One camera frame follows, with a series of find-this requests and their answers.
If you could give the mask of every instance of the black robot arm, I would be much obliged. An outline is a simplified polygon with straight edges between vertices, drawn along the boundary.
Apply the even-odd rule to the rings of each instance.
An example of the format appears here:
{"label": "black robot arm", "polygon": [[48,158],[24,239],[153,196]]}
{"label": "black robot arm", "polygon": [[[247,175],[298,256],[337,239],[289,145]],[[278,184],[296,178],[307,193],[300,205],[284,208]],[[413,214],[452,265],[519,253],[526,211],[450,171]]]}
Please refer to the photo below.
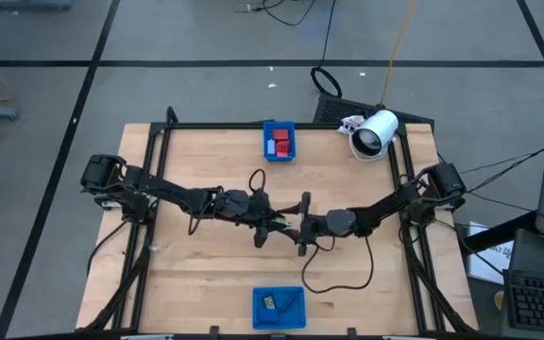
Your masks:
{"label": "black robot arm", "polygon": [[[130,223],[148,222],[152,218],[151,201],[159,198],[199,220],[219,219],[254,228],[255,247],[264,245],[269,232],[278,231],[299,245],[299,256],[305,255],[307,245],[315,244],[316,237],[367,237],[384,218],[404,210],[414,223],[429,224],[434,220],[435,207],[462,204],[461,195],[466,190],[454,166],[440,163],[423,169],[396,192],[371,206],[314,215],[309,214],[311,195],[307,192],[296,206],[274,211],[264,188],[251,189],[250,195],[241,190],[224,192],[222,187],[186,189],[109,155],[90,158],[81,185],[85,192],[95,195],[94,200],[100,205],[108,201],[120,204],[123,219]],[[301,214],[299,230],[288,228],[286,213]]]}

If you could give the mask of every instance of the keyboard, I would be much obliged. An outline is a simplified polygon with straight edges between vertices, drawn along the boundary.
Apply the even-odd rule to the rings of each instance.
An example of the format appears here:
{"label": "keyboard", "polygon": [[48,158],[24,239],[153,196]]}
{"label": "keyboard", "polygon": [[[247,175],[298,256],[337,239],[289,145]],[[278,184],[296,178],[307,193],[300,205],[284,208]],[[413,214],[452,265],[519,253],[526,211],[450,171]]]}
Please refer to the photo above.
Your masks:
{"label": "keyboard", "polygon": [[544,332],[544,274],[504,270],[503,277],[511,326]]}

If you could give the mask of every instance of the blue plastic tray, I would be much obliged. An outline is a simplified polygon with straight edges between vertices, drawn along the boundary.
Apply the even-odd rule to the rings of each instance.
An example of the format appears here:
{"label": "blue plastic tray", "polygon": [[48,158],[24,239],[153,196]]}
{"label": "blue plastic tray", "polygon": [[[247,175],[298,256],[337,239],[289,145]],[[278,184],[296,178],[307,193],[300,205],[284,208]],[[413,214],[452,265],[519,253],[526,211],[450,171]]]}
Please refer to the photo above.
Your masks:
{"label": "blue plastic tray", "polygon": [[[268,155],[268,141],[274,139],[274,130],[277,128],[286,128],[289,130],[289,155],[287,157],[277,157],[276,154]],[[295,148],[295,124],[293,122],[263,122],[263,157],[269,162],[289,162],[296,155]]]}
{"label": "blue plastic tray", "polygon": [[[275,309],[265,308],[264,298],[274,299]],[[306,328],[306,303],[303,287],[253,288],[254,330],[296,330]]]}

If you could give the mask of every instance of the wooden table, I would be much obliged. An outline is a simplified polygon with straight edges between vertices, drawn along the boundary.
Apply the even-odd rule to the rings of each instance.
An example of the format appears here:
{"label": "wooden table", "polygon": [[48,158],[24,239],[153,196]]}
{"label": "wooden table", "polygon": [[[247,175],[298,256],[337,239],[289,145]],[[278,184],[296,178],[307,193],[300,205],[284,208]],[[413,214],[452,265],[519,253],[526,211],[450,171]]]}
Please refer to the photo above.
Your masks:
{"label": "wooden table", "polygon": [[[149,125],[127,125],[119,155],[142,166]],[[434,138],[427,125],[407,126],[415,171],[437,163]],[[248,190],[249,176],[257,168],[267,174],[265,190],[272,206],[296,204],[301,193],[312,193],[310,213],[368,206],[393,192],[389,160],[357,161],[347,137],[333,130],[296,131],[297,158],[270,163],[262,156],[258,129],[178,129],[171,132],[164,178],[184,187]],[[401,173],[404,173],[397,145]],[[448,212],[437,218],[452,223]],[[253,229],[205,220],[188,236],[188,216],[178,207],[162,203],[157,218],[140,332],[207,333],[211,325],[222,333],[254,333],[251,327],[251,290],[256,286],[301,285],[300,270],[307,257],[285,236],[270,234],[263,248],[253,246]],[[104,212],[98,241],[119,224],[120,212]],[[298,226],[298,217],[292,220]],[[335,290],[316,295],[306,291],[307,328],[289,333],[416,334],[411,288],[399,219],[385,219],[370,238],[375,260],[371,284],[361,291]],[[120,280],[129,228],[106,243],[93,259],[77,326],[92,321],[111,297]],[[456,235],[452,229],[428,227],[437,284],[452,307],[477,328],[468,281]],[[328,246],[330,240],[322,240]],[[306,280],[315,288],[334,284],[359,285],[370,262],[363,239],[338,239],[332,253],[319,253],[308,268]],[[428,328],[431,306],[421,284]],[[124,324],[129,323],[133,292],[127,296]]]}

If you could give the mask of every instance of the red block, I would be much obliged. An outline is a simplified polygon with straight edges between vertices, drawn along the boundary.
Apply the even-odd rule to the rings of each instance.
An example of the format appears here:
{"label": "red block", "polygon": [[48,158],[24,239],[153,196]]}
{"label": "red block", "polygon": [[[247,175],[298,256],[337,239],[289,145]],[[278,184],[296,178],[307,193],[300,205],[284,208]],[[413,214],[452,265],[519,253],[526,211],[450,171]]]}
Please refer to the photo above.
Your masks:
{"label": "red block", "polygon": [[289,143],[289,141],[277,141],[276,142],[276,155],[279,156],[279,153],[289,153],[289,146],[291,144]]}
{"label": "red block", "polygon": [[274,130],[274,140],[275,141],[288,141],[289,140],[289,130],[286,128],[278,128]]}

